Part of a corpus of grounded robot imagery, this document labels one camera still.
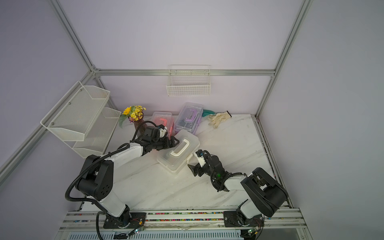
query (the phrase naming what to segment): clear plastic box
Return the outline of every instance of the clear plastic box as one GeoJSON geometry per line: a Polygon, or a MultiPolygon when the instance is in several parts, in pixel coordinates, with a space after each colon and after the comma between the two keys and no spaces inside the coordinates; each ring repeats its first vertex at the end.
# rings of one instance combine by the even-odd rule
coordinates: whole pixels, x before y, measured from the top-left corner
{"type": "Polygon", "coordinates": [[[174,122],[172,113],[154,112],[152,115],[152,122],[154,122],[156,125],[163,124],[165,127],[167,127],[168,136],[169,138],[171,137],[174,122]]]}
{"type": "Polygon", "coordinates": [[[159,151],[157,161],[171,173],[177,174],[197,151],[200,142],[198,137],[184,129],[175,138],[180,143],[176,147],[159,151]]]}
{"type": "Polygon", "coordinates": [[[175,132],[184,129],[195,134],[203,114],[203,106],[196,103],[185,103],[175,121],[175,132]]]}

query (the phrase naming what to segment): green leaf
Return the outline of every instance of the green leaf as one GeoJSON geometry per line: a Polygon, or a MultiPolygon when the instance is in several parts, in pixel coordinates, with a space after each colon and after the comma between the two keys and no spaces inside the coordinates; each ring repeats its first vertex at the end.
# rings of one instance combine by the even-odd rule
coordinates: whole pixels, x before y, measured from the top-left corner
{"type": "Polygon", "coordinates": [[[128,115],[121,114],[119,118],[119,126],[122,128],[122,123],[124,122],[125,119],[127,119],[128,115]]]}

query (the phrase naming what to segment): teal object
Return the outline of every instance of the teal object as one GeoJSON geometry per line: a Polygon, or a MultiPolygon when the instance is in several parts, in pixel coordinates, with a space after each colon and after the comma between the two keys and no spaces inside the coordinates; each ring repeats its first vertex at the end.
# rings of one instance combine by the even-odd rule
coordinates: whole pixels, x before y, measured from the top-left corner
{"type": "Polygon", "coordinates": [[[203,109],[203,117],[208,116],[209,114],[214,114],[215,115],[216,113],[211,111],[211,110],[203,109]]]}

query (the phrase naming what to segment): wire basket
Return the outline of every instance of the wire basket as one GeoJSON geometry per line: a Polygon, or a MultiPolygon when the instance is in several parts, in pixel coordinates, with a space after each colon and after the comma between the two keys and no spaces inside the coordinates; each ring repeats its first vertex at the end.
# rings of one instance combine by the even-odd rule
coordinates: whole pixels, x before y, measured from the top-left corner
{"type": "Polygon", "coordinates": [[[40,122],[62,141],[84,141],[109,99],[105,89],[76,85],[78,90],[60,112],[50,122],[45,122],[47,116],[40,122]]]}
{"type": "Polygon", "coordinates": [[[170,97],[210,95],[209,69],[169,70],[167,92],[170,97]]]}
{"type": "Polygon", "coordinates": [[[76,142],[72,149],[83,158],[104,154],[120,114],[120,111],[103,108],[85,140],[76,142]]]}

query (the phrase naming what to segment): white wall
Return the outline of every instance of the white wall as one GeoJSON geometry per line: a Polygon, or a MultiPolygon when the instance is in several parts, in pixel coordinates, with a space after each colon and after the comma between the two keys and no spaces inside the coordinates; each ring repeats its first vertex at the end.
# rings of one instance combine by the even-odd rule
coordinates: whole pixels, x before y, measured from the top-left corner
{"type": "Polygon", "coordinates": [[[384,236],[383,13],[315,0],[261,114],[315,240],[384,236]]]}
{"type": "MultiPolygon", "coordinates": [[[[1,165],[87,68],[46,0],[1,1],[0,33],[1,165]]],[[[0,238],[53,239],[83,162],[47,133],[0,189],[0,238]]]]}
{"type": "Polygon", "coordinates": [[[274,69],[302,0],[61,0],[97,68],[274,69]]]}
{"type": "Polygon", "coordinates": [[[255,113],[268,85],[269,76],[213,76],[211,95],[169,97],[167,76],[102,76],[105,87],[120,111],[132,105],[178,114],[185,102],[198,103],[214,112],[255,113]]]}

